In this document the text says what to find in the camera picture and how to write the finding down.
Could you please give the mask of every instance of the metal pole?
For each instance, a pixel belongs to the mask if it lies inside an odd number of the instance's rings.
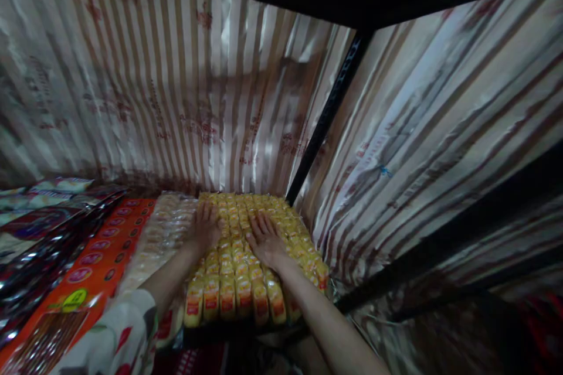
[[[524,275],[560,263],[562,261],[563,245],[538,254],[530,259],[519,262],[516,265],[512,265],[511,267],[505,268],[497,272],[496,274],[489,275],[488,277],[484,277],[483,279],[480,279],[474,283],[454,289],[442,296],[422,303],[421,305],[402,309],[391,316],[391,321],[403,322],[423,313],[435,311],[442,306],[466,299],[471,296],[475,296],[481,291],[490,289],[500,284],[504,284],[513,279],[522,277]]]
[[[563,140],[368,278],[361,286],[344,295],[336,303],[337,308],[342,313],[349,313],[368,301],[380,298],[495,232],[517,216],[562,194],[561,168]],[[306,334],[306,330],[299,331],[289,337],[286,344],[298,341]]]
[[[305,150],[303,158],[299,163],[299,168],[297,169],[289,191],[287,192],[286,200],[289,202],[290,206],[293,206],[293,203],[295,202],[295,199],[305,182],[305,178],[315,161],[318,150],[321,148],[321,145],[327,136],[327,132],[330,129],[330,125],[332,124],[336,113],[338,112],[340,104],[342,104],[342,100],[346,95],[350,82],[352,82],[352,79],[362,62],[362,58],[368,49],[369,42],[371,41],[373,34],[373,30],[366,32],[358,30],[352,40],[352,43],[350,44],[348,54],[340,67],[338,77],[334,82],[330,94],[328,95],[327,102],[324,104],[323,112],[318,119],[313,135],[311,136],[311,140],[307,145],[307,149]]]

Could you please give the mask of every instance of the yellow snack package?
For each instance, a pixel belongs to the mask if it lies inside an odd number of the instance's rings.
[[[303,274],[305,274],[305,277],[307,277],[309,279],[310,282],[312,282],[316,288],[318,288],[318,278],[317,278],[317,274],[315,274],[312,271],[307,271],[304,270]]]
[[[249,265],[260,264],[258,258],[256,258],[256,256],[251,253],[246,255],[246,262],[248,262]]]
[[[217,244],[217,249],[219,250],[219,252],[221,251],[221,249],[225,248],[230,248],[230,240],[228,238],[222,238]]]
[[[221,275],[228,275],[233,277],[235,275],[235,269],[231,261],[222,261],[221,270],[219,271]]]
[[[239,262],[235,267],[235,277],[238,279],[241,276],[248,276],[248,265],[244,262]]]
[[[266,281],[268,300],[270,301],[270,314],[275,325],[286,323],[286,304],[283,300],[282,286],[272,279]]]
[[[233,277],[221,278],[221,319],[232,321],[236,318],[235,279]]]
[[[248,265],[248,272],[250,273],[250,279],[254,280],[261,280],[264,278],[264,273],[262,272],[262,267],[260,264],[251,264]]]
[[[246,318],[252,313],[252,285],[246,276],[236,280],[236,314]]]
[[[252,301],[254,306],[254,322],[262,326],[268,322],[268,292],[262,280],[252,282]]]
[[[204,289],[204,319],[215,321],[219,316],[219,276],[208,275]]]
[[[297,258],[301,258],[302,256],[307,255],[307,252],[305,252],[305,249],[303,249],[301,245],[293,246],[291,251],[293,252],[293,255],[295,255]]]
[[[244,262],[245,260],[245,251],[241,248],[233,249],[233,261],[236,263]]]
[[[232,241],[232,245],[233,245],[233,249],[239,248],[239,249],[243,249],[244,245],[242,243],[242,239],[241,238],[235,238]]]
[[[184,313],[184,325],[189,328],[199,326],[204,302],[204,281],[198,279],[192,281],[188,286],[186,295],[186,311]]]
[[[322,260],[317,259],[315,260],[315,267],[318,277],[318,289],[321,292],[325,293],[328,286],[328,275],[329,275],[328,266]]]
[[[205,264],[205,273],[208,275],[219,274],[219,262],[211,261]]]

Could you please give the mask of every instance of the fabric wall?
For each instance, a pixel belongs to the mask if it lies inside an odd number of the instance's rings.
[[[283,195],[354,35],[254,0],[0,4],[6,187]],[[377,31],[297,202],[333,276],[357,285],[560,139],[562,34],[563,0]]]
[[[332,274],[358,285],[562,134],[563,0],[479,0],[404,22],[375,34],[301,213]]]
[[[0,182],[277,193],[348,28],[254,0],[0,0]]]

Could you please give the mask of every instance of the sleeve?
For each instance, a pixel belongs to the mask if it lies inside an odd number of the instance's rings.
[[[156,306],[146,290],[105,313],[66,353],[51,375],[150,373],[154,361]]]

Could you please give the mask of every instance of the snack bag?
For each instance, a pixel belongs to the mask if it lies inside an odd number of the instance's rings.
[[[206,321],[215,321],[219,316],[219,283],[217,275],[208,275],[206,278],[204,290],[204,319]]]
[[[252,313],[252,285],[247,276],[236,280],[236,312],[240,319]]]
[[[80,193],[84,192],[94,179],[79,179],[79,178],[62,178],[57,177],[54,180],[43,180],[31,188],[31,192],[37,190],[56,190],[57,192],[65,193]]]
[[[196,279],[188,286],[186,295],[186,312],[184,314],[184,325],[188,328],[199,326],[204,307],[204,280]]]
[[[221,319],[232,321],[236,318],[235,279],[221,278]]]
[[[260,279],[252,282],[252,302],[254,307],[254,322],[262,326],[268,322],[268,293],[264,282]]]
[[[326,293],[328,285],[328,266],[321,259],[315,260],[317,277],[318,277],[318,289]]]
[[[283,300],[282,286],[273,279],[266,281],[268,300],[270,301],[270,313],[275,325],[286,323],[286,306]]]

